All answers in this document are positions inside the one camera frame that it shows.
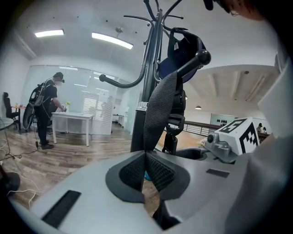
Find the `black coat rack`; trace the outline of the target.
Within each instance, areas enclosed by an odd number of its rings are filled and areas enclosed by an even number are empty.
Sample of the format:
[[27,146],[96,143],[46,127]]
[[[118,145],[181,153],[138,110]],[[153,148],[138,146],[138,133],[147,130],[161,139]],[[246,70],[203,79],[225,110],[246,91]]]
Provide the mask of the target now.
[[162,62],[168,56],[168,41],[169,33],[173,28],[169,28],[165,25],[165,20],[171,17],[171,9],[163,12],[161,8],[157,9],[157,12],[152,11],[149,0],[143,0],[148,13],[149,18],[146,20],[150,25],[149,35],[145,41],[145,51],[143,54],[143,61],[139,77],[129,84],[123,84],[117,82],[106,75],[100,75],[102,82],[109,83],[115,87],[121,89],[132,88],[143,82],[143,92],[141,96],[141,102],[136,109],[135,122],[133,128],[133,135],[131,140],[130,150],[131,152],[144,150],[143,143],[143,128],[145,123],[147,105],[150,97],[158,85],[160,78],[156,74],[158,68],[157,61]]

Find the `white slatted partition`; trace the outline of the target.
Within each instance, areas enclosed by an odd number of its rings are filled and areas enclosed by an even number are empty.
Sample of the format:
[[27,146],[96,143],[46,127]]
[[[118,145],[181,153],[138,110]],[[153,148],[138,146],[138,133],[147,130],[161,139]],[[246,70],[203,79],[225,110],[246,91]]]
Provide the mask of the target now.
[[112,96],[95,94],[89,91],[85,92],[83,103],[83,113],[92,114],[92,124],[90,130],[95,135],[110,135],[112,127],[112,115],[114,107],[114,99]]

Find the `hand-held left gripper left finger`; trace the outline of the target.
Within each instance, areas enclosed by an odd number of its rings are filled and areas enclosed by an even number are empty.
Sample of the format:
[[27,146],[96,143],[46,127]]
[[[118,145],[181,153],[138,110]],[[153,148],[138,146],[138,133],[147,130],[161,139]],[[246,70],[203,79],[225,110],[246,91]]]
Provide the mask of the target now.
[[68,192],[79,193],[58,226],[66,234],[161,234],[144,208],[145,153],[127,153],[92,162],[45,192],[31,212],[47,220],[48,212]]

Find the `person's grey shirt torso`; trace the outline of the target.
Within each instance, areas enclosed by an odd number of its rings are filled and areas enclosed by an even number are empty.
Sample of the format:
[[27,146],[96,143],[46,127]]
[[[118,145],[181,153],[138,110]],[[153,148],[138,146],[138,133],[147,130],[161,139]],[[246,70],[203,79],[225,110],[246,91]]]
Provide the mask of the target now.
[[229,234],[285,233],[293,227],[293,58],[260,101],[272,133],[249,155],[226,220]]

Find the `black round stand base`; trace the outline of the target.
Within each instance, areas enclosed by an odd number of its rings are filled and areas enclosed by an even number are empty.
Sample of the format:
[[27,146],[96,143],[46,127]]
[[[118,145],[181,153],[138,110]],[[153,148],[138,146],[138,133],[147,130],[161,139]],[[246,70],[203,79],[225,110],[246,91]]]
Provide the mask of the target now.
[[21,184],[20,176],[16,172],[5,172],[0,165],[0,187],[8,196],[18,191]]

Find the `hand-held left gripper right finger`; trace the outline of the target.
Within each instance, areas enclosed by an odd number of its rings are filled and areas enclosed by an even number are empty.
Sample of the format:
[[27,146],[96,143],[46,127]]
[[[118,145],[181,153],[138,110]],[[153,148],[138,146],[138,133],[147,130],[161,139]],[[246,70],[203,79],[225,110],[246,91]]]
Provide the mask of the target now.
[[160,197],[153,218],[163,229],[191,218],[238,169],[237,165],[213,160],[210,153],[182,153],[183,157],[158,151],[146,155],[146,171]]

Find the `wooden table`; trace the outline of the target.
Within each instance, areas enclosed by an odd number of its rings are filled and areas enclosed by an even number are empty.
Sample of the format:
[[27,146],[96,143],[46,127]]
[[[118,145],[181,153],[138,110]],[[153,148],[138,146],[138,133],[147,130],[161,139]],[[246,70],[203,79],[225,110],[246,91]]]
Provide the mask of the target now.
[[[164,146],[164,140],[165,140],[166,132],[164,131],[156,145],[156,148],[159,150],[163,149]],[[199,142],[201,142],[205,137],[188,133],[185,131],[182,131],[179,135],[176,136],[178,139],[177,148],[176,149],[185,149],[185,148],[194,148],[194,147],[200,147]]]

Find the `ceiling strip light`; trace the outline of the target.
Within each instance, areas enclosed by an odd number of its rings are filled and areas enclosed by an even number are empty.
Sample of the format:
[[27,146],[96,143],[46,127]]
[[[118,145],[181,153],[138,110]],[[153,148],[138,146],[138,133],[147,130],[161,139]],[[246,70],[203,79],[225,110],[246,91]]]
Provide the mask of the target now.
[[51,37],[51,36],[62,36],[64,35],[64,31],[63,29],[59,29],[59,30],[50,30],[50,31],[43,31],[43,32],[37,32],[35,33],[35,36],[37,38],[41,38],[41,37]]
[[106,42],[109,42],[112,44],[116,44],[116,45],[122,46],[124,48],[127,48],[129,50],[131,50],[133,48],[133,44],[131,44],[129,42],[126,42],[124,40],[121,40],[121,39],[113,37],[113,36],[101,34],[101,33],[92,32],[92,38],[106,41]]

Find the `black metal railing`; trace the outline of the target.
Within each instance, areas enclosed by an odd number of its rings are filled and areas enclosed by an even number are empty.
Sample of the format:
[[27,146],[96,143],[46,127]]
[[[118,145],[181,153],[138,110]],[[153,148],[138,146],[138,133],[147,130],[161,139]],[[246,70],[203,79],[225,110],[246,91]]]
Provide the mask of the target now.
[[220,127],[221,126],[207,123],[185,121],[183,131],[200,136],[208,136],[209,134],[214,133]]

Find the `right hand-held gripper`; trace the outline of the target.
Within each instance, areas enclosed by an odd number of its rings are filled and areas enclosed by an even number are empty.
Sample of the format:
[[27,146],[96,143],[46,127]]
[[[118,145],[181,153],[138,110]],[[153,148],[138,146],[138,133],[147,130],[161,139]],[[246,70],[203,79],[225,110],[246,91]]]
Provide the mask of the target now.
[[259,146],[259,137],[252,117],[238,118],[210,132],[203,146],[176,151],[176,155],[192,160],[235,163],[241,155]]

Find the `dark blue backpack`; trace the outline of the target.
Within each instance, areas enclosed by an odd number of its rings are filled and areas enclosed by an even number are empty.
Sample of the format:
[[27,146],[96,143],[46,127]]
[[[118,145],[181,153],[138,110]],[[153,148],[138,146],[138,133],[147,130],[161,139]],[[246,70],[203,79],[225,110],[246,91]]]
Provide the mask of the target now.
[[168,56],[157,61],[156,74],[160,81],[154,89],[146,109],[143,128],[144,150],[154,150],[166,131],[163,152],[176,153],[176,138],[184,127],[186,94],[183,84],[211,61],[202,40],[183,28],[169,33]]

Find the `white desk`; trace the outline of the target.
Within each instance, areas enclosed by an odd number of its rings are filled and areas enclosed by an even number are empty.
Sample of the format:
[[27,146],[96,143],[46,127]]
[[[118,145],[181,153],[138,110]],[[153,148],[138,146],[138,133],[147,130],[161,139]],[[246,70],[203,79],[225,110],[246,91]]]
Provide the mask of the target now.
[[53,112],[52,113],[52,133],[53,133],[53,142],[54,144],[57,143],[56,139],[56,120],[57,118],[65,118],[66,119],[66,133],[68,133],[68,119],[76,119],[76,120],[83,120],[86,121],[86,146],[89,147],[89,135],[92,134],[89,128],[89,125],[93,124],[93,114],[84,114],[84,113],[77,113],[77,112]]

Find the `white wall display panel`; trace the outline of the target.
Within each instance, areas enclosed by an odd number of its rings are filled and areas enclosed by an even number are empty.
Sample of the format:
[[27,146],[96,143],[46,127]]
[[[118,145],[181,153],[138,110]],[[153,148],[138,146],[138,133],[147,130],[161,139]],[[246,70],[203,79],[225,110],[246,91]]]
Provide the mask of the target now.
[[234,121],[237,118],[238,118],[237,116],[231,116],[231,115],[211,114],[210,124],[224,126]]

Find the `black office chair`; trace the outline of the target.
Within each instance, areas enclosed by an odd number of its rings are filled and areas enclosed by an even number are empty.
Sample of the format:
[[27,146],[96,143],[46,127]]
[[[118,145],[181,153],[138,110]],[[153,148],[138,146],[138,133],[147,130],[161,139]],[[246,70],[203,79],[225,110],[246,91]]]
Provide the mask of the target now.
[[37,89],[35,88],[30,97],[29,97],[29,101],[28,104],[26,105],[24,114],[23,114],[23,118],[22,118],[22,124],[23,124],[23,128],[25,129],[25,131],[27,132],[30,129],[31,124],[33,123],[33,119],[34,119],[34,104],[36,101],[36,96],[37,96]]
[[15,112],[12,111],[11,101],[9,98],[9,94],[7,92],[3,93],[3,102],[5,106],[5,116],[10,118],[14,121],[17,125],[18,131],[21,130],[21,118],[20,118],[20,111],[16,110]]

